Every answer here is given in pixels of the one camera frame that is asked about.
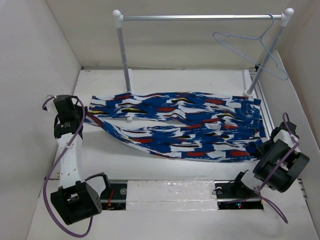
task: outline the white tabletop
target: white tabletop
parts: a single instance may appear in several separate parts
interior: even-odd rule
[[[82,70],[74,91],[85,105],[92,95],[113,96],[126,88],[121,70]],[[156,92],[207,92],[222,95],[243,94],[242,70],[133,70],[135,94]],[[113,120],[118,126],[166,125],[165,122]],[[124,180],[232,180],[254,163],[210,163],[157,157],[131,148],[99,127],[86,124],[83,129],[82,165],[84,176],[105,172],[110,179]],[[51,176],[55,179],[59,168]],[[50,180],[48,192],[57,190],[58,181]],[[268,207],[262,210],[215,211],[102,211],[94,217],[91,233],[85,239],[219,239],[219,240],[317,240],[317,234],[300,187],[295,182],[285,193],[264,189],[289,224]],[[84,233],[88,221],[69,226]],[[28,240],[72,237],[62,232],[48,215],[42,195],[32,220]]]

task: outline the multicolored pants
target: multicolored pants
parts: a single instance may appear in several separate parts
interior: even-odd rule
[[[138,150],[207,162],[254,161],[266,137],[258,99],[203,92],[93,96],[86,122]],[[174,120],[185,126],[119,127],[110,118]]]

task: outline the white end cap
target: white end cap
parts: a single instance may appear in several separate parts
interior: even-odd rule
[[[115,24],[115,27],[117,29],[121,28],[122,27],[122,23],[124,21],[124,16],[121,15],[121,12],[119,10],[114,10],[112,12],[112,15],[114,17],[114,24]]]
[[[252,98],[255,94],[254,92],[248,92],[248,90],[244,90],[243,95]]]
[[[293,8],[287,8],[286,10],[284,10],[284,14],[283,17],[281,19],[281,23],[280,26],[281,27],[285,27],[287,26],[291,16],[295,13],[295,10],[293,10]]]

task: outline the purple cable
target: purple cable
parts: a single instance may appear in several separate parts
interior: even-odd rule
[[[57,95],[57,96],[51,96],[49,97],[47,100],[45,100],[45,102],[43,103],[42,105],[42,109],[45,110],[45,107],[46,107],[46,104],[51,101],[52,99],[55,99],[56,97],[59,97],[59,96],[62,96],[62,95]],[[43,200],[44,200],[44,204],[45,204],[45,207],[50,215],[50,217],[52,218],[52,220],[55,222],[55,224],[62,230],[64,231],[65,233],[73,236],[73,237],[76,237],[76,238],[84,238],[85,236],[88,235],[88,233],[90,232],[90,229],[91,229],[91,226],[92,226],[92,221],[93,221],[93,217],[90,218],[90,223],[89,223],[89,226],[88,226],[88,229],[86,230],[86,232],[84,234],[77,234],[77,233],[74,233],[70,230],[68,230],[65,226],[63,226],[59,221],[58,219],[56,218],[56,216],[54,215],[53,211],[51,210],[50,208],[50,205],[49,205],[49,201],[48,201],[48,198],[47,198],[47,185],[48,185],[48,181],[49,181],[49,178],[51,176],[51,174],[53,173],[54,169],[56,168],[56,166],[58,165],[58,163],[60,162],[61,158],[63,157],[63,155],[66,153],[66,151],[68,150],[68,147],[72,144],[72,142],[75,140],[76,136],[78,135],[81,127],[83,126],[84,122],[85,122],[85,117],[86,117],[86,110],[85,110],[85,106],[84,104],[82,103],[82,101],[80,99],[77,99],[82,107],[82,119],[81,119],[81,122],[80,122],[80,125],[78,127],[78,129],[75,131],[73,137],[71,138],[71,140],[69,141],[69,143],[66,145],[66,147],[63,149],[62,153],[58,156],[58,158],[56,159],[55,163],[53,164],[53,166],[51,167],[49,173],[46,175],[45,177],[45,180],[44,180],[44,184],[43,184]]]
[[[286,127],[287,132],[292,135],[292,132],[290,130],[290,128],[288,127],[287,121],[289,121],[289,116],[288,113],[284,112],[282,114],[282,119],[283,119],[283,123]],[[262,188],[267,184],[267,182],[270,180],[270,178],[272,177],[272,175],[276,172],[276,170],[280,167],[280,165],[287,159],[287,157],[289,157],[289,155],[299,146],[299,142],[297,142],[295,140],[295,138],[293,136],[291,136],[291,140],[295,143],[295,145],[283,156],[283,158],[281,158],[281,160],[277,163],[277,165],[275,165],[275,167],[272,169],[272,171],[269,173],[269,175],[266,177],[266,179],[263,181],[263,183],[261,184],[260,187],[258,187],[257,189],[254,190],[254,192],[258,195],[258,196],[253,196],[253,197],[248,197],[245,199],[238,199],[238,200],[232,200],[232,201],[228,201],[228,203],[232,204],[232,203],[239,203],[239,202],[244,202],[246,200],[249,199],[256,199],[256,198],[260,198],[261,200],[265,201],[271,208],[273,208],[273,210],[280,216],[280,218],[286,223],[288,224],[288,219],[286,218],[285,214],[280,210],[280,208],[271,200],[261,196],[260,191],[262,190]]]

